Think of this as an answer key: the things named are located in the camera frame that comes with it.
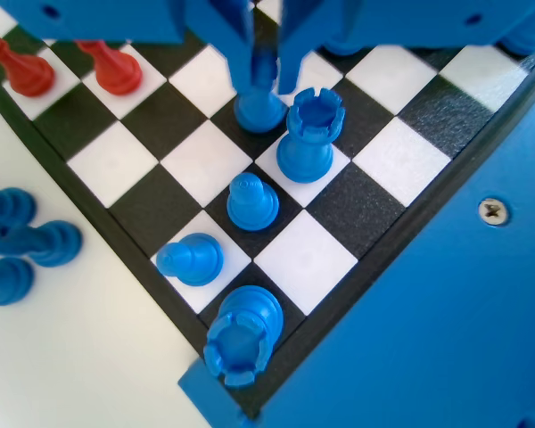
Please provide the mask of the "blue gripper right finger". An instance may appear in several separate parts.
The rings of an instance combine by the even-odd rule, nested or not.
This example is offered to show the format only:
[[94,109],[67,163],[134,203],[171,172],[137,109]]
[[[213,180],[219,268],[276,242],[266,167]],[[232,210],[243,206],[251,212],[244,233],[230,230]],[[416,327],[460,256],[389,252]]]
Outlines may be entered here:
[[280,60],[278,93],[296,86],[303,58],[334,37],[346,38],[362,7],[361,1],[283,1],[278,30]]

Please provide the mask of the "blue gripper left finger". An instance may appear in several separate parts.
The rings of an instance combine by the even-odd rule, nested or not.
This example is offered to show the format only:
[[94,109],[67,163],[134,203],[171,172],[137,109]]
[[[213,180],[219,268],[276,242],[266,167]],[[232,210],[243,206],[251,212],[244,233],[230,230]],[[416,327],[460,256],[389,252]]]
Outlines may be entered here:
[[202,41],[215,47],[227,60],[237,93],[251,87],[251,58],[254,26],[248,1],[185,2],[188,28]]

